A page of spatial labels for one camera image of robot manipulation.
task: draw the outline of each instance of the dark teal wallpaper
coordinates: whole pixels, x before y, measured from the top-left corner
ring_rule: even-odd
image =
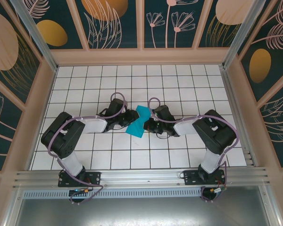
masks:
[[[39,60],[0,4],[0,81],[26,102]]]
[[[8,154],[22,111],[0,93],[0,170]]]
[[[268,15],[241,63],[257,101],[283,76],[283,0]]]
[[[283,88],[260,108],[265,126],[283,167]]]
[[[145,0],[145,48],[192,47],[203,3]]]
[[[89,48],[137,48],[135,0],[75,0]]]
[[[24,0],[50,49],[81,49],[66,0]]]
[[[230,47],[252,0],[213,0],[199,47]]]
[[[18,20],[20,21],[20,23],[21,23],[22,27],[24,28],[24,30],[26,31],[26,33],[29,35],[29,37],[30,37],[30,39],[32,40],[34,46],[36,46],[36,48],[37,48],[39,54],[40,54],[41,56],[43,56],[43,54],[42,54],[42,52],[40,51],[39,47],[37,46],[37,44],[35,43],[35,41],[33,40],[33,38],[30,36],[30,33],[29,33],[29,31],[27,30],[27,28],[25,27],[24,23],[22,22],[22,20],[20,19],[20,17],[19,17],[18,14],[16,13],[15,8],[14,8],[13,5],[11,4],[10,0],[8,0],[7,2],[8,2],[8,4],[9,4],[9,6],[11,7],[11,9],[14,11],[15,15],[17,16]]]
[[[253,33],[254,29],[256,28],[256,26],[257,26],[259,20],[260,20],[261,17],[262,17],[262,14],[263,14],[264,11],[266,10],[266,8],[267,8],[267,6],[268,6],[269,3],[270,3],[270,0],[266,0],[264,6],[263,6],[263,8],[262,8],[262,10],[261,10],[261,12],[260,12],[260,14],[259,14],[259,16],[257,17],[255,23],[253,24],[253,26],[252,26],[250,32],[248,33],[248,35],[245,37],[243,43],[241,44],[241,46],[240,46],[240,48],[239,48],[239,50],[238,50],[238,55],[240,55],[241,51],[243,50],[243,48],[244,48],[246,42],[248,41],[250,35]]]

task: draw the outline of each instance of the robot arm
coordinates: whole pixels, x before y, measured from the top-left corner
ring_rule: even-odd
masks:
[[[115,98],[111,101],[109,108],[104,109],[98,114],[98,116],[112,116],[119,112],[122,109],[122,106],[123,101]],[[66,112],[60,113],[41,137],[41,142],[48,147],[57,130],[71,118],[72,115]],[[77,179],[84,181],[85,168],[77,159],[74,151],[80,136],[83,133],[107,132],[113,129],[115,125],[125,127],[138,118],[139,115],[136,111],[127,110],[125,107],[125,112],[110,119],[92,118],[82,119],[79,121],[75,120],[64,127],[63,130],[66,131],[66,134],[61,132],[58,134],[51,146],[51,151],[59,157],[66,170],[68,170]]]
[[[153,110],[155,115],[163,120],[175,121],[166,105]],[[216,111],[209,110],[205,115],[223,119]],[[224,150],[236,139],[235,132],[225,123],[211,118],[183,120],[176,123],[165,123],[150,118],[145,122],[144,129],[152,133],[162,134],[166,132],[169,136],[183,136],[187,134],[198,134],[207,147],[207,152],[202,163],[199,165],[199,177],[207,181],[219,168],[219,161]]]

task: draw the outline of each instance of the orange circle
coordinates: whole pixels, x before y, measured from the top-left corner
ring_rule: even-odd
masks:
[[[0,70],[11,69],[18,59],[18,53],[17,33],[10,22],[0,14]]]
[[[271,63],[269,52],[263,48],[257,49],[250,59],[250,78],[255,83],[262,82],[268,75]]]
[[[82,0],[82,4],[92,17],[102,21],[114,19],[113,9],[118,17],[123,16],[128,9],[128,0]]]

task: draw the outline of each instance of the grid line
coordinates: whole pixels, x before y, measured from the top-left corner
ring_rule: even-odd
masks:
[[[162,75],[162,65],[160,66],[160,69],[161,69],[162,93],[163,93],[163,95],[164,95],[164,104],[166,104],[165,89],[164,89],[164,80],[163,80],[163,75]],[[167,140],[167,142],[168,142],[169,167],[171,168],[169,138],[167,138],[166,140]]]
[[[74,78],[73,73],[77,71],[77,68],[69,67],[63,70],[60,70],[59,68],[58,72],[59,71],[63,72],[61,73],[61,75],[65,73],[68,74],[69,77],[65,77],[65,76],[58,77],[59,79],[64,78],[63,80],[59,80],[57,79],[56,76],[53,82],[54,84],[49,98],[50,105],[47,106],[45,117],[41,123],[42,129],[40,131],[39,138],[37,140],[37,146],[32,158],[31,169],[34,168],[33,167],[34,164],[37,165],[35,166],[35,169],[39,169],[41,165],[40,161],[42,160],[46,161],[46,166],[48,167],[45,170],[52,169],[53,167],[54,159],[51,157],[47,157],[47,155],[44,153],[46,152],[46,150],[45,147],[40,142],[40,138],[43,134],[43,130],[45,129],[45,127],[48,126],[49,123],[55,118],[53,117],[54,115],[58,115],[59,111],[67,110],[68,107],[70,107],[69,108],[70,111],[75,111],[75,114],[78,114],[79,112],[79,115],[81,115],[86,110],[87,112],[92,111],[93,112],[92,114],[96,114],[100,110],[100,107],[102,105],[104,106],[104,108],[106,108],[106,105],[110,103],[108,102],[108,99],[105,100],[106,96],[109,96],[110,92],[111,93],[113,93],[114,91],[123,92],[123,90],[125,90],[127,93],[130,91],[131,93],[129,95],[126,95],[126,93],[124,94],[126,97],[131,97],[131,100],[128,102],[128,109],[133,109],[133,110],[135,110],[134,108],[136,108],[137,105],[147,106],[149,97],[152,96],[158,97],[160,99],[163,99],[161,101],[162,105],[165,105],[167,103],[170,107],[170,110],[171,111],[174,110],[175,118],[182,118],[184,116],[185,117],[194,116],[196,115],[197,110],[200,113],[200,109],[203,110],[204,108],[205,109],[216,108],[216,105],[223,106],[221,102],[228,101],[228,100],[213,99],[212,88],[214,87],[214,88],[224,89],[224,86],[222,86],[222,81],[220,79],[217,78],[211,79],[211,78],[212,76],[220,77],[220,75],[207,75],[206,68],[205,71],[203,71],[206,72],[206,74],[203,73],[203,75],[193,75],[190,65],[186,65],[185,67],[181,67],[181,68],[177,68],[176,65],[171,65],[169,68],[170,70],[174,71],[174,73],[172,73],[173,75],[164,75],[163,74],[164,68],[162,65],[156,65],[154,67],[145,65],[145,67],[142,69],[142,73],[141,71],[139,72],[139,75],[141,76],[133,76],[133,66],[130,65],[129,67],[128,65],[126,68],[124,68],[124,73],[126,73],[126,76],[122,76],[123,74],[120,74],[118,76],[118,73],[122,72],[121,67],[117,66],[112,70],[109,68],[105,68],[105,66],[100,66],[96,68],[95,73],[93,73],[93,75],[96,76],[88,76],[88,74],[92,75],[91,73],[93,72],[93,68],[88,67],[84,69],[84,73],[86,74],[86,76],[82,77],[82,75],[78,74],[81,77],[75,77],[76,78],[75,80],[73,80]],[[209,89],[207,90],[203,89],[203,90],[199,90],[198,92],[199,98],[198,98],[196,94],[196,89],[198,88],[210,88],[210,95],[208,93]],[[89,96],[91,95],[91,98],[84,98],[85,92],[87,90],[88,90],[87,93],[89,93]],[[78,96],[76,96],[76,98],[82,96],[82,100],[75,102],[76,99],[74,98],[74,96],[71,96],[72,98],[70,97],[71,93],[77,94]],[[232,115],[232,113],[230,113],[229,111],[223,111],[221,115],[230,116]],[[80,148],[79,148],[80,150],[76,150],[76,152],[78,153],[78,157],[82,158],[83,156],[82,154],[84,152],[88,154],[88,160],[90,161],[90,169],[93,166],[93,170],[100,170],[100,169],[113,170],[115,168],[120,168],[120,170],[128,169],[128,168],[176,169],[175,167],[172,166],[184,165],[191,167],[192,164],[195,164],[198,161],[197,156],[199,154],[204,154],[206,150],[203,144],[201,143],[199,143],[200,144],[199,146],[202,147],[196,148],[198,143],[196,143],[195,145],[195,142],[201,142],[201,140],[200,141],[195,140],[195,142],[194,141],[191,142],[187,138],[187,136],[185,136],[185,144],[184,144],[183,137],[181,139],[176,139],[176,138],[173,139],[172,137],[172,140],[171,138],[168,138],[165,141],[161,141],[158,138],[156,139],[156,137],[154,138],[155,135],[153,137],[151,136],[152,138],[150,138],[150,133],[145,131],[144,132],[145,134],[143,135],[144,136],[143,139],[147,138],[148,141],[144,143],[144,142],[140,142],[138,138],[135,138],[132,135],[125,135],[125,133],[126,133],[125,129],[123,129],[121,131],[114,131],[114,130],[108,131],[106,135],[104,134],[102,135],[99,134],[98,136],[96,136],[95,134],[86,135],[88,139],[91,139],[93,137],[93,141],[90,140],[88,142],[87,140],[84,140],[86,139],[86,137],[81,140],[83,143],[80,143]],[[116,146],[113,145],[113,139],[117,138],[116,134],[119,134],[121,139],[123,139],[124,137],[123,139],[124,145],[119,143],[117,143]],[[102,143],[105,142],[111,142],[111,145],[110,144],[102,145]],[[241,154],[240,151],[243,152],[242,148],[237,147],[236,152],[238,153],[238,155],[241,155],[242,158],[244,155]],[[235,159],[235,154],[226,156],[226,161],[229,166],[230,165],[233,166],[237,164],[237,161]]]
[[[181,112],[182,112],[182,114],[183,114],[183,104],[182,104],[182,101],[181,101],[181,94],[180,94],[180,87],[179,87],[179,80],[178,80],[177,67],[175,67],[175,70],[176,70],[176,74],[177,74],[177,83],[178,83],[178,91],[179,91]],[[186,143],[186,145],[187,145],[187,153],[188,153],[189,167],[191,167],[187,136],[184,135],[184,138],[185,138],[185,143]]]
[[[96,108],[96,112],[98,112],[98,111],[99,111],[99,103],[100,103],[100,92],[99,92],[98,105],[97,105],[97,108]],[[91,164],[90,164],[90,169],[91,169],[91,167],[92,167],[93,150],[94,150],[94,141],[95,141],[95,134],[94,134],[94,137],[93,137],[93,144],[92,144],[92,154],[91,154]]]

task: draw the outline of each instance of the metal rail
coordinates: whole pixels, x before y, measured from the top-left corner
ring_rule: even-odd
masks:
[[[221,65],[219,67],[223,83],[225,85],[225,90],[228,96],[228,101],[233,113],[236,128],[239,131],[240,143],[243,149],[246,164],[247,166],[258,166],[258,162],[254,155],[253,147],[251,145],[251,141],[247,133],[246,125],[242,117],[241,109],[238,105],[237,97],[233,90],[231,77],[229,76],[227,70],[223,69]]]
[[[245,16],[245,19],[243,23],[241,24],[223,60],[223,65],[225,69],[227,69],[231,65],[231,62],[235,58],[240,46],[242,45],[244,40],[247,38],[247,35],[249,34],[253,24],[255,23],[258,15],[260,14],[262,8],[264,7],[265,1],[266,0],[257,0],[257,1],[254,1],[253,4],[251,5],[249,12]]]
[[[100,184],[105,186],[104,189],[187,187],[184,185],[184,180],[180,178],[180,174],[184,170],[187,169],[102,170]],[[58,170],[20,171],[17,173],[13,189],[61,189],[58,187],[58,173]],[[228,186],[267,184],[269,184],[269,180],[263,167],[227,168]]]

